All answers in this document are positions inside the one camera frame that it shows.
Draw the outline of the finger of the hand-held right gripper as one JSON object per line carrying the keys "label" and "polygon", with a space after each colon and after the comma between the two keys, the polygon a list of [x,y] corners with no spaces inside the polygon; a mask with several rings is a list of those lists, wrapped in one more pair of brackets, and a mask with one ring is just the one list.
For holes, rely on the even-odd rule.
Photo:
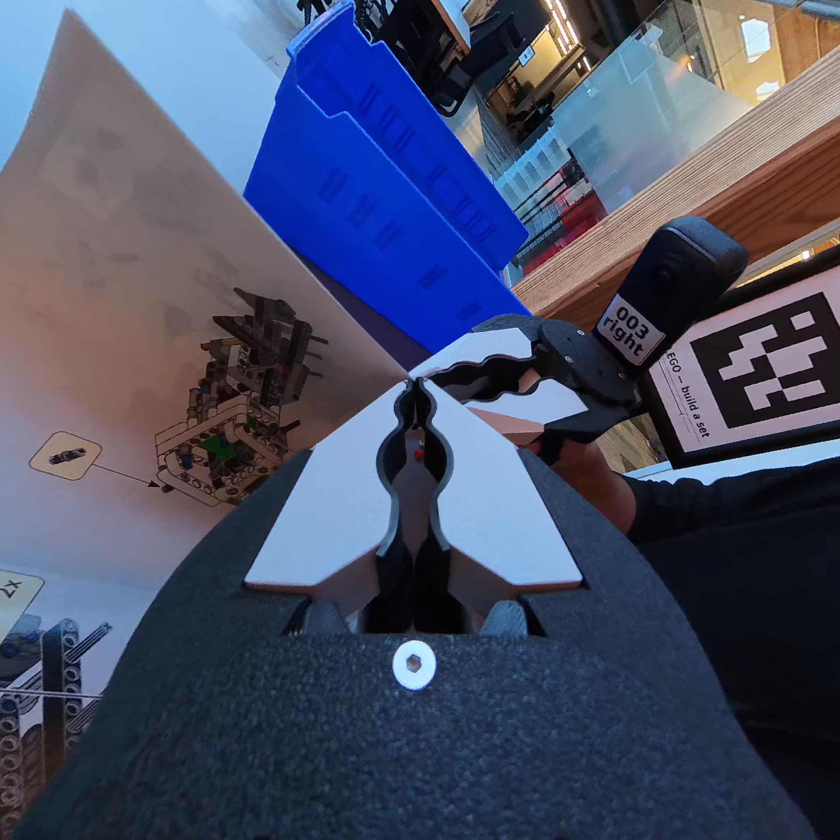
{"label": "finger of the hand-held right gripper", "polygon": [[587,411],[577,392],[536,371],[436,371],[429,401],[429,427],[449,444],[530,444]]}
{"label": "finger of the hand-held right gripper", "polygon": [[488,362],[531,359],[539,337],[539,328],[534,327],[467,332],[410,370],[408,377],[417,381],[465,371],[467,382],[472,382]]}

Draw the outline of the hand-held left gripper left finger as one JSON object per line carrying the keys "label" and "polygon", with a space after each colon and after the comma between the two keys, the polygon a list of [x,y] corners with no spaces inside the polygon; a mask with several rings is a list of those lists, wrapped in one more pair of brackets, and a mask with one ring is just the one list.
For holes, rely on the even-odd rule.
{"label": "hand-held left gripper left finger", "polygon": [[333,602],[365,632],[413,623],[413,558],[394,480],[414,383],[398,382],[314,445],[245,575],[247,592]]}

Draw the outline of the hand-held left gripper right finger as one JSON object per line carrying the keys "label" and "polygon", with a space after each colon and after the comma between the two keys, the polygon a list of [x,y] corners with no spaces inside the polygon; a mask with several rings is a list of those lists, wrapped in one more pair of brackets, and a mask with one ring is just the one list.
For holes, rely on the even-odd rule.
{"label": "hand-held left gripper right finger", "polygon": [[429,380],[416,380],[416,629],[475,632],[499,602],[585,584],[520,450]]}

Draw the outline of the lego instruction booklet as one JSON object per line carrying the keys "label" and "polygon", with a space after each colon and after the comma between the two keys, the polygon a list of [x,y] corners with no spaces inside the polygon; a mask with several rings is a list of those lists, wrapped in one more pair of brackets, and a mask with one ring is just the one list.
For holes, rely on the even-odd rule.
{"label": "lego instruction booklet", "polygon": [[[163,583],[297,449],[404,377],[65,9],[2,170],[2,838],[72,754]],[[214,317],[312,327],[268,414]],[[209,414],[203,400],[209,399]]]}

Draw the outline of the person's right forearm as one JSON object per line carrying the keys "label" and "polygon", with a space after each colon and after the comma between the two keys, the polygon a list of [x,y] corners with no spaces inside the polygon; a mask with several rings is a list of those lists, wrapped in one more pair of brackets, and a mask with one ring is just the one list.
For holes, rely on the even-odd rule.
{"label": "person's right forearm", "polygon": [[776,524],[800,514],[838,514],[839,458],[753,471],[709,485],[691,478],[623,480],[636,502],[628,532],[635,544],[747,523]]}

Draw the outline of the person's right hand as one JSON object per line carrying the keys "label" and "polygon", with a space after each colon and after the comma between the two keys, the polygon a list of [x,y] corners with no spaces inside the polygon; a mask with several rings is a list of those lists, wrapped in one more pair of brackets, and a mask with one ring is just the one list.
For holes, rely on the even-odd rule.
{"label": "person's right hand", "polygon": [[597,444],[563,442],[552,471],[627,536],[634,525],[637,502],[625,479],[611,470]]}

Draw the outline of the blue plastic bin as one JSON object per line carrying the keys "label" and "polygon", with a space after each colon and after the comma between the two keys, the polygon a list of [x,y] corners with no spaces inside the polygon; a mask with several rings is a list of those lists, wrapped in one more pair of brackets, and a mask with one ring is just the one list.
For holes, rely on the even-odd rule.
{"label": "blue plastic bin", "polygon": [[530,314],[346,112],[283,80],[245,199],[331,278],[354,316],[435,353],[498,316]]}
{"label": "blue plastic bin", "polygon": [[327,116],[345,113],[500,274],[527,230],[386,44],[338,2],[287,45],[287,72]]}

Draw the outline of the black framed tag sign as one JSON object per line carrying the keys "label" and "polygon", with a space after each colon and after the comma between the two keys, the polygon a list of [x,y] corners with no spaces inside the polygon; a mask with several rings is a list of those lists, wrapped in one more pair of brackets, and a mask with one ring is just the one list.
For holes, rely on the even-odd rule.
{"label": "black framed tag sign", "polygon": [[642,394],[675,469],[838,439],[839,246],[726,292]]}

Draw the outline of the wooden ledge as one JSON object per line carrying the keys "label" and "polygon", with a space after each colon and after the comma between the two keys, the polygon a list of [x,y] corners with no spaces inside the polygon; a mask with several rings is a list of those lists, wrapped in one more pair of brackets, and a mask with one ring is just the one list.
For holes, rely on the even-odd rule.
{"label": "wooden ledge", "polygon": [[590,328],[655,230],[704,217],[751,261],[839,216],[839,48],[562,249],[513,293]]}

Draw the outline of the glass railing panel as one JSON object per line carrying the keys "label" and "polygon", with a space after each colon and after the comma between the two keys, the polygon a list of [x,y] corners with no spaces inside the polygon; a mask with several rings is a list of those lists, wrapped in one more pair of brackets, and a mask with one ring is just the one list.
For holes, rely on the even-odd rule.
{"label": "glass railing panel", "polygon": [[576,161],[610,213],[838,46],[838,2],[663,2],[553,106],[505,161],[498,191],[523,223]]}

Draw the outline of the person's black clothing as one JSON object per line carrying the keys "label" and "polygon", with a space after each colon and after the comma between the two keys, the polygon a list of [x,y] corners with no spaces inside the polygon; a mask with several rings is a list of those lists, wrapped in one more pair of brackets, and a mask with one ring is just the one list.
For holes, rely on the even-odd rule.
{"label": "person's black clothing", "polygon": [[752,746],[819,838],[839,832],[838,531],[750,521],[639,543]]}

